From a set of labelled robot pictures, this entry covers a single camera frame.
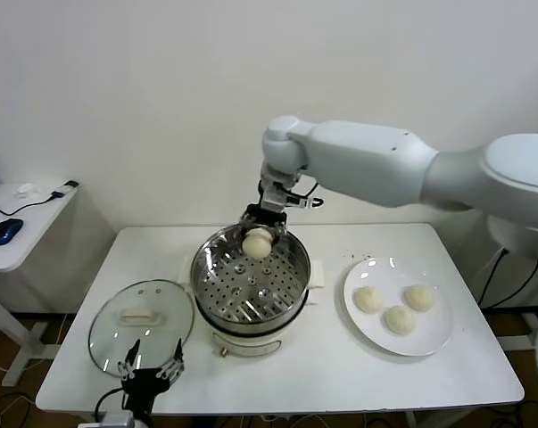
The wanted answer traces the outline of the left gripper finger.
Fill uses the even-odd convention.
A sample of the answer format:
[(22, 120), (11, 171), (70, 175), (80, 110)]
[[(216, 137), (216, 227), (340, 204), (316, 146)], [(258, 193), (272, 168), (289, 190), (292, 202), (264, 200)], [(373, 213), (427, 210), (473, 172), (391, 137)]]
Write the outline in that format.
[(137, 355), (141, 341), (136, 339), (134, 345), (127, 351), (126, 357), (118, 362), (117, 368), (121, 379), (132, 379), (137, 370)]
[(183, 341), (179, 339), (173, 356), (164, 363), (158, 371), (158, 374), (156, 375), (158, 378), (164, 380), (177, 380), (183, 373), (185, 370), (185, 362), (183, 359), (182, 344)]

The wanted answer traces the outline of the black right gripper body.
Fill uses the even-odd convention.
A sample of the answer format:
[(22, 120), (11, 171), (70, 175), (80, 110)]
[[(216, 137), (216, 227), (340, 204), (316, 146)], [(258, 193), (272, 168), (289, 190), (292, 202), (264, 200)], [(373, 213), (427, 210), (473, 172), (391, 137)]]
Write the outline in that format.
[(249, 204), (244, 212), (244, 222), (275, 229), (286, 228), (287, 215), (263, 209), (259, 203)]

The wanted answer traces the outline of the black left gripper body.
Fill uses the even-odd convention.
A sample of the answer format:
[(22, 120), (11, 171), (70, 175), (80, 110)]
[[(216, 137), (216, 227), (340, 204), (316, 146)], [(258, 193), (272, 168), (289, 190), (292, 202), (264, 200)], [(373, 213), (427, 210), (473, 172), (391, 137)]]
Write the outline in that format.
[(151, 414), (158, 395), (170, 388), (170, 379), (160, 368), (135, 369), (121, 377), (122, 408), (133, 414)]

